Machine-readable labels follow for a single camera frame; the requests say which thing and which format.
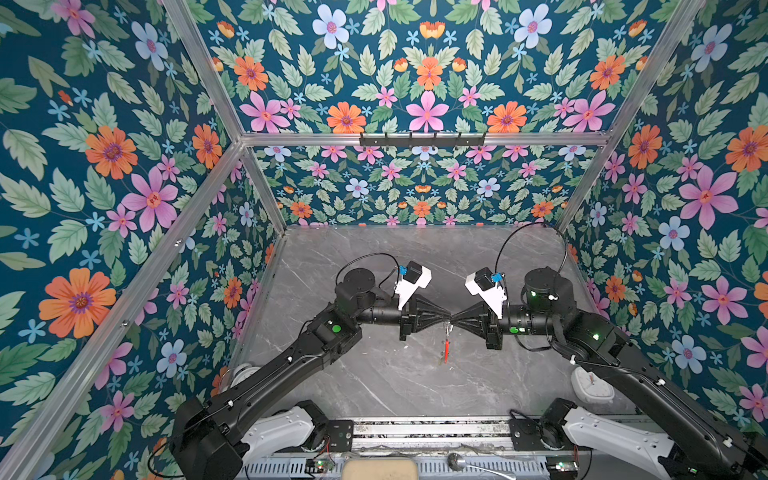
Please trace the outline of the metal keyring with red grip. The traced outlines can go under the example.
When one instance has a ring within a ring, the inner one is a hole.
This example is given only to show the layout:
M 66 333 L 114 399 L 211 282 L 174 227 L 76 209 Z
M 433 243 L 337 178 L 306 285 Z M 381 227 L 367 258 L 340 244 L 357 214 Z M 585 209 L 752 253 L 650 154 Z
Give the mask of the metal keyring with red grip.
M 443 363 L 448 364 L 450 359 L 450 353 L 451 353 L 451 333 L 453 330 L 453 325 L 446 321 L 443 323 L 443 329 L 444 329 L 444 341 L 443 341 Z

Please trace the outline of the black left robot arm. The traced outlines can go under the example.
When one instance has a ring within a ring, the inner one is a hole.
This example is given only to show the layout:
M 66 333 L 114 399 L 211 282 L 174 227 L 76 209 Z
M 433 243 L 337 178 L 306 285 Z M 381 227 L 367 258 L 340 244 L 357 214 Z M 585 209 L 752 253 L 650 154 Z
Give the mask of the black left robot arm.
M 420 293 L 431 280 L 429 268 L 409 262 L 399 267 L 395 291 L 387 294 L 370 270 L 352 269 L 336 284 L 334 300 L 283 352 L 209 400 L 185 401 L 167 444 L 184 478 L 235 478 L 251 450 L 247 432 L 299 384 L 351 350 L 364 324 L 393 325 L 406 338 L 446 321 L 449 312 Z

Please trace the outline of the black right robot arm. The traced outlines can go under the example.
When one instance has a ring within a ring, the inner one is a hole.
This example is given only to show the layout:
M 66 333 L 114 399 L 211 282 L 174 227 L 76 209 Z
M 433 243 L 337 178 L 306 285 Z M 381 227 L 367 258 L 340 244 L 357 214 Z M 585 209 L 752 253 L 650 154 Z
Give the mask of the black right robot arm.
M 469 274 L 465 287 L 481 300 L 453 315 L 453 325 L 494 350 L 506 335 L 550 338 L 554 351 L 621 392 L 660 429 L 644 433 L 559 399 L 542 418 L 544 432 L 601 450 L 658 479 L 752 479 L 766 468 L 765 437 L 742 433 L 708 413 L 618 327 L 580 309 L 572 282 L 556 270 L 528 272 L 520 305 L 510 303 L 503 275 L 487 268 Z

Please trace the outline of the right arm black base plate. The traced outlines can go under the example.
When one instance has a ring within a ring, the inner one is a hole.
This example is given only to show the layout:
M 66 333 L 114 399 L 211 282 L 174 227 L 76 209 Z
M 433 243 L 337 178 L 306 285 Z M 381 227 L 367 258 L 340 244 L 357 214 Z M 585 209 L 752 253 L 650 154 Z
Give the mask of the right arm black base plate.
M 514 410 L 510 411 L 508 427 L 515 451 L 561 451 L 572 446 L 558 427 L 542 425 L 538 419 Z

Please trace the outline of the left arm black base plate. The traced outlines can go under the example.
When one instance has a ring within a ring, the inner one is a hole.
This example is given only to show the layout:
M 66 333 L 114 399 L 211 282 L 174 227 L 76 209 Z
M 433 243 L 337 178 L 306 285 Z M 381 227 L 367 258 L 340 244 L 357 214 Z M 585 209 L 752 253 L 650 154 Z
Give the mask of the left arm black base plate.
M 329 420 L 315 425 L 302 447 L 310 452 L 349 452 L 355 433 L 355 422 L 348 419 Z

